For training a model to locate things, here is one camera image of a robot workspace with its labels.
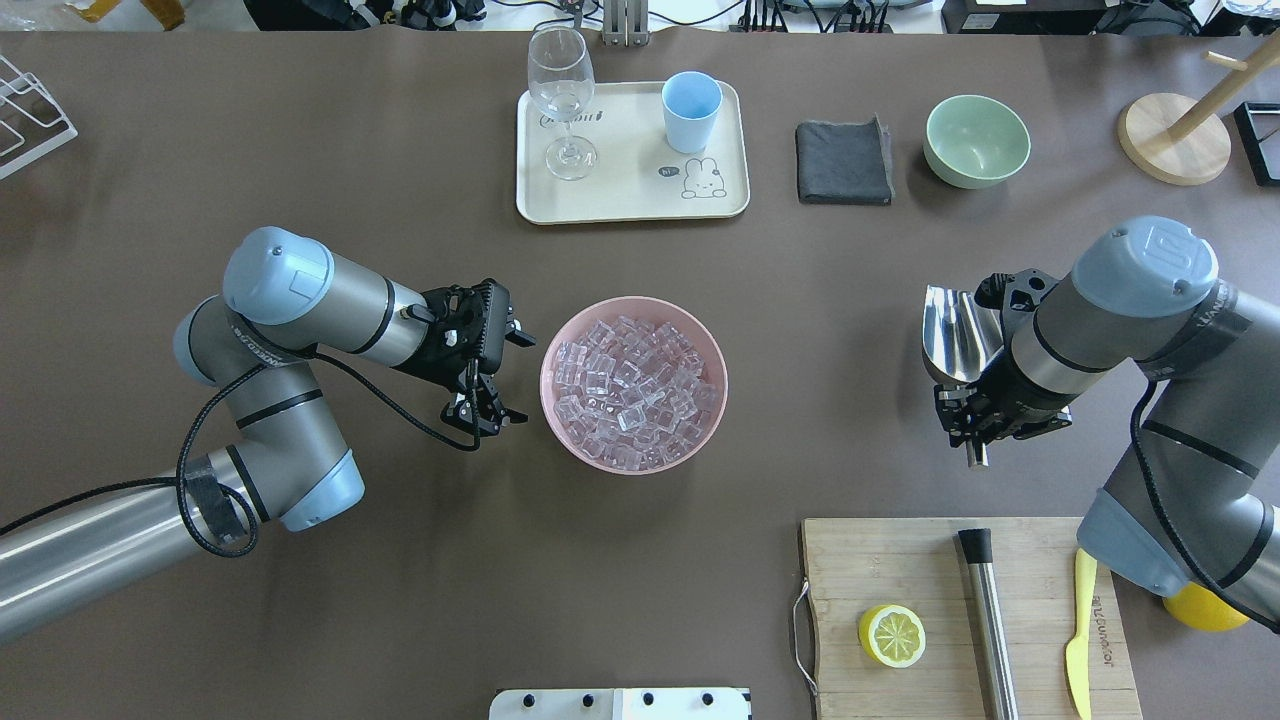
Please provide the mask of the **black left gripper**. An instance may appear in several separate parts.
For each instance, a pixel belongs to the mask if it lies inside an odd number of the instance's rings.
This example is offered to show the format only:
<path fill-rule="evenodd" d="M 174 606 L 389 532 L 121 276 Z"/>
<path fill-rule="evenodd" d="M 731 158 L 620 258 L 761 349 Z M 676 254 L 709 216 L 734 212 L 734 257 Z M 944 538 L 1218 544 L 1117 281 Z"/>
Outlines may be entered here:
<path fill-rule="evenodd" d="M 493 437 L 529 415 L 508 409 L 492 377 L 502 363 L 504 342 L 521 348 L 538 341 L 515 322 L 509 291 L 494 279 L 471 287 L 428 291 L 422 300 L 399 311 L 425 337 L 398 372 L 454 392 L 442 409 L 442 420 L 474 436 Z"/>

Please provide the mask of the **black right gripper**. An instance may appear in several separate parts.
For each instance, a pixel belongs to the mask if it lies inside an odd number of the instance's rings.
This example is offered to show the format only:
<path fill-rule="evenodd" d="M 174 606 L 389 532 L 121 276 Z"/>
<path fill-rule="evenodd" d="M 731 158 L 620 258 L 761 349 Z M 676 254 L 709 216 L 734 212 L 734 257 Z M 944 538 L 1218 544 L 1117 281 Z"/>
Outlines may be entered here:
<path fill-rule="evenodd" d="M 972 395 L 963 402 L 964 423 L 960 425 L 965 436 L 988 446 L 1007 437 L 1025 439 L 1071 425 L 1065 396 L 1028 380 L 1015 368 L 1009 347 L 1015 332 L 1034 316 L 1043 297 L 1057 283 L 1052 275 L 1027 269 L 988 275 L 972 292 L 980 306 L 998 310 L 1004 347 L 980 378 L 969 384 Z"/>

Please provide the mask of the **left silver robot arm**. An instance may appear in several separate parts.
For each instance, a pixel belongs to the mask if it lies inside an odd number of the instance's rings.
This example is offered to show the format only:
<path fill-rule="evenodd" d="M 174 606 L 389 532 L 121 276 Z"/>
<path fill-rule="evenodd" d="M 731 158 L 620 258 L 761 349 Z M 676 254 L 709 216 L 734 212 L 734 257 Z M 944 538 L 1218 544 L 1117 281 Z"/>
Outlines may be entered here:
<path fill-rule="evenodd" d="M 180 446 L 157 478 L 108 486 L 3 530 L 3 639 L 204 551 L 239 557 L 270 520 L 315 527 L 355 506 L 364 480 L 311 361 L 351 354 L 440 386 L 442 420 L 466 450 L 526 421 L 499 400 L 493 377 L 507 343 L 534 345 L 509 291 L 493 279 L 419 292 L 325 245 L 276 227 L 233 252 L 221 292 L 174 337 L 178 363 L 216 388 L 241 432 L 204 456 Z"/>

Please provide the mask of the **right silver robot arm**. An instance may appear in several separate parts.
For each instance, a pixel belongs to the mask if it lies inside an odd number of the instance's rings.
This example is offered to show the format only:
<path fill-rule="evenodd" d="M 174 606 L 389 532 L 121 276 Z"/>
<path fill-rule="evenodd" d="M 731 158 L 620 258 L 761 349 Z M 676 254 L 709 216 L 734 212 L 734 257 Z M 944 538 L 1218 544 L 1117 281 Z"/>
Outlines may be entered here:
<path fill-rule="evenodd" d="M 1062 279 L 991 275 L 978 302 L 1001 343 L 974 379 L 934 388 L 951 446 L 1062 429 L 1132 360 L 1147 387 L 1079 546 L 1153 594 L 1197 584 L 1275 632 L 1277 509 L 1251 488 L 1277 447 L 1277 307 L 1224 281 L 1210 243 L 1165 217 L 1119 223 Z"/>

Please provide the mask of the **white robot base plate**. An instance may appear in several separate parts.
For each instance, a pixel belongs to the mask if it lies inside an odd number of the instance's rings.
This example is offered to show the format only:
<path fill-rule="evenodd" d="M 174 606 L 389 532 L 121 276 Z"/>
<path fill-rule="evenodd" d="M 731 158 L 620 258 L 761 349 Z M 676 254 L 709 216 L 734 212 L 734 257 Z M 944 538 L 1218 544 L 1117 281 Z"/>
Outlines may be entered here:
<path fill-rule="evenodd" d="M 733 687 L 508 689 L 489 719 L 750 719 L 750 691 Z"/>

